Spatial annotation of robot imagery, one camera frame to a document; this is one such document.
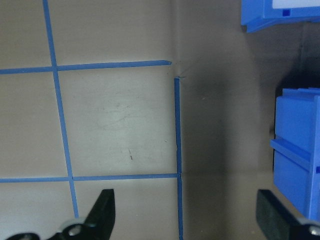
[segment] blue storage bin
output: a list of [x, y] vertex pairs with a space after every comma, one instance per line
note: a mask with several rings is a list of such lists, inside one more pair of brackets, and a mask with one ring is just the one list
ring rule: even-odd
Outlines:
[[283, 90], [275, 135], [274, 184], [306, 218], [320, 221], [320, 88]]
[[274, 8], [273, 1], [242, 0], [241, 25], [247, 26], [248, 33], [276, 24], [320, 22], [320, 6]]

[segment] metal screw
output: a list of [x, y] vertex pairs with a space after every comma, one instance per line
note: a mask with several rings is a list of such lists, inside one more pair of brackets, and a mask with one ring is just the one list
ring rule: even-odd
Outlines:
[[318, 226], [310, 226], [309, 232], [314, 236], [320, 236], [320, 227]]
[[32, 240], [32, 236], [30, 234], [25, 234], [19, 240]]
[[71, 229], [69, 230], [68, 234], [69, 234], [70, 236], [78, 235], [78, 234], [81, 232], [81, 230], [82, 230], [81, 228], [82, 228], [81, 225], [76, 225], [76, 226], [74, 226], [73, 228], [71, 228]]

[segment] white label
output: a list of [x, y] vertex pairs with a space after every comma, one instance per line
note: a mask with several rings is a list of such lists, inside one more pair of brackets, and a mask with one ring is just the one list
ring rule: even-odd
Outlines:
[[273, 0], [274, 9], [320, 7], [320, 0]]

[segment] scuff mark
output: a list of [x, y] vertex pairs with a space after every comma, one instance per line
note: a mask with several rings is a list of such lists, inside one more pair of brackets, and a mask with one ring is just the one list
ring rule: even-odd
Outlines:
[[129, 150], [129, 154], [130, 154], [131, 161], [133, 161], [133, 158], [132, 158], [132, 154], [131, 154], [130, 148], [128, 148], [128, 150]]

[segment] grid line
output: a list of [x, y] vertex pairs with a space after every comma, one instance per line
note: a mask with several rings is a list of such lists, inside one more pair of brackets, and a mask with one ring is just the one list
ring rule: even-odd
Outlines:
[[57, 101], [57, 106], [58, 106], [61, 133], [62, 133], [62, 142], [63, 142], [64, 156], [65, 156], [65, 163], [66, 163], [66, 169], [67, 169], [69, 186], [70, 186], [70, 193], [71, 193], [71, 199], [72, 199], [73, 213], [74, 213], [74, 217], [78, 218], [79, 217], [78, 203], [77, 203], [75, 183], [74, 183], [73, 174], [72, 174], [72, 166], [71, 166], [71, 160], [70, 160], [70, 151], [69, 151], [69, 144], [68, 144], [68, 137], [67, 137], [66, 121], [65, 121], [64, 107], [63, 107], [63, 103], [62, 103], [62, 96], [61, 96], [61, 90], [60, 90], [54, 38], [53, 38], [53, 34], [52, 34], [52, 27], [51, 27], [51, 20], [50, 20], [49, 4], [48, 4], [48, 0], [42, 0], [42, 3], [43, 3], [46, 33], [47, 33], [47, 38], [48, 38], [51, 65], [52, 65], [52, 74], [53, 74], [53, 80], [54, 80], [55, 95], [56, 95], [56, 101]]
[[[56, 68], [57, 68], [57, 71], [60, 72], [60, 71], [74, 71], [74, 70], [168, 66], [171, 64], [172, 62], [167, 60], [149, 60], [149, 61], [99, 62], [99, 63], [85, 63], [85, 64], [74, 64], [74, 65], [60, 65], [60, 66], [57, 65]], [[0, 75], [47, 73], [52, 71], [53, 71], [52, 66], [8, 68], [8, 69], [0, 69]]]
[[72, 164], [70, 158], [70, 150], [67, 137], [66, 121], [64, 116], [63, 101], [60, 89], [59, 71], [75, 71], [75, 70], [94, 70], [94, 69], [110, 69], [110, 68], [135, 68], [135, 67], [152, 67], [152, 66], [168, 66], [172, 62], [168, 60], [147, 60], [147, 61], [130, 61], [130, 62], [102, 62], [72, 65], [57, 65], [54, 38], [52, 33], [52, 25], [50, 18], [50, 10], [48, 0], [42, 0], [46, 34], [50, 53], [51, 66], [42, 67], [22, 67], [0, 69], [0, 75], [9, 74], [27, 74], [27, 73], [47, 73], [52, 72], [54, 80], [54, 88], [59, 113], [59, 121], [65, 155], [65, 163], [67, 168], [67, 176], [65, 177], [16, 177], [16, 178], [0, 178], [0, 183], [45, 183], [45, 182], [68, 182], [72, 199], [74, 217], [79, 217], [78, 203], [76, 197], [75, 181], [101, 181], [101, 180], [134, 180], [134, 179], [168, 179], [177, 178], [177, 206], [178, 206], [178, 230], [179, 240], [183, 240], [183, 208], [182, 208], [182, 149], [181, 149], [181, 124], [180, 124], [180, 78], [174, 79], [174, 106], [175, 106], [175, 130], [176, 130], [176, 173], [163, 174], [132, 174], [132, 175], [105, 175], [105, 176], [73, 176]]
[[180, 77], [174, 78], [174, 114], [176, 141], [176, 173], [177, 173], [177, 201], [178, 201], [178, 229], [179, 240], [184, 239], [183, 225], [183, 189], [182, 189], [182, 143], [180, 120]]

